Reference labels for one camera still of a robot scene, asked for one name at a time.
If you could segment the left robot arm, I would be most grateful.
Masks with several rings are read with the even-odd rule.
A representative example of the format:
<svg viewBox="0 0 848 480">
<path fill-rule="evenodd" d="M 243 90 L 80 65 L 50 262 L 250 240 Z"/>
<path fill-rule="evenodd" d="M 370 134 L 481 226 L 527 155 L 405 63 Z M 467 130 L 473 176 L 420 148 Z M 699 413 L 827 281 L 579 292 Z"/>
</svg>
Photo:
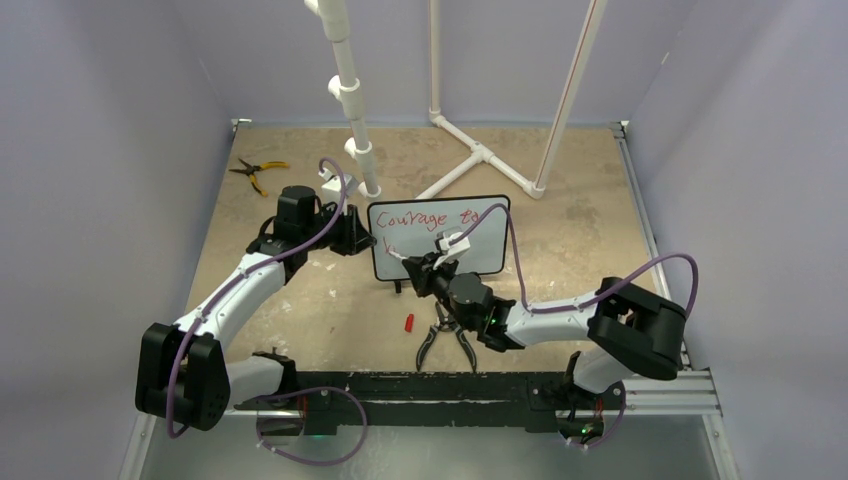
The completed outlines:
<svg viewBox="0 0 848 480">
<path fill-rule="evenodd" d="M 229 363 L 236 335 L 273 295 L 287 286 L 310 252 L 354 256 L 375 244 L 358 209 L 323 202 L 310 187 L 284 188 L 276 213 L 260 226 L 235 270 L 200 305 L 170 324 L 154 323 L 141 338 L 135 387 L 138 411 L 183 430 L 212 429 L 224 412 L 262 398 L 284 409 L 297 399 L 295 362 L 256 352 Z"/>
</svg>

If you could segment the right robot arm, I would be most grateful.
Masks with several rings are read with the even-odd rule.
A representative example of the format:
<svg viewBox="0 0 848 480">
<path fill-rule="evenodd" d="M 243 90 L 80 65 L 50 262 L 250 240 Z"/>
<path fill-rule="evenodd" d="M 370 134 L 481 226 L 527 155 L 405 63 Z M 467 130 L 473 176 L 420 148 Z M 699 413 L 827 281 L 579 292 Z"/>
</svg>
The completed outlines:
<svg viewBox="0 0 848 480">
<path fill-rule="evenodd" d="M 525 306 L 503 299 L 475 273 L 436 254 L 402 259 L 419 297 L 432 296 L 449 316 L 488 348 L 505 352 L 555 341 L 591 341 L 561 381 L 564 399 L 584 407 L 610 386 L 634 375 L 673 380 L 691 313 L 630 277 L 606 277 L 593 292 Z"/>
</svg>

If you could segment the black framed whiteboard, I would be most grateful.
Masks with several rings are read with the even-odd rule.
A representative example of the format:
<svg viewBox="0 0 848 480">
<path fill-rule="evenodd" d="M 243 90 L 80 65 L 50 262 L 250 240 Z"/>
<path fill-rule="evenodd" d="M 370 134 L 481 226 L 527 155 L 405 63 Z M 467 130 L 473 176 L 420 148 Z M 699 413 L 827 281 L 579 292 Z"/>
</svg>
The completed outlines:
<svg viewBox="0 0 848 480">
<path fill-rule="evenodd" d="M 467 230 L 491 206 L 509 208 L 506 195 L 479 195 L 444 199 L 375 202 L 367 209 L 368 228 L 376 238 L 372 258 L 379 281 L 407 280 L 401 261 L 386 254 L 393 249 L 406 256 L 437 250 L 436 236 L 445 230 Z M 506 215 L 497 208 L 468 237 L 471 249 L 459 259 L 460 273 L 492 275 L 504 268 L 509 229 Z"/>
</svg>

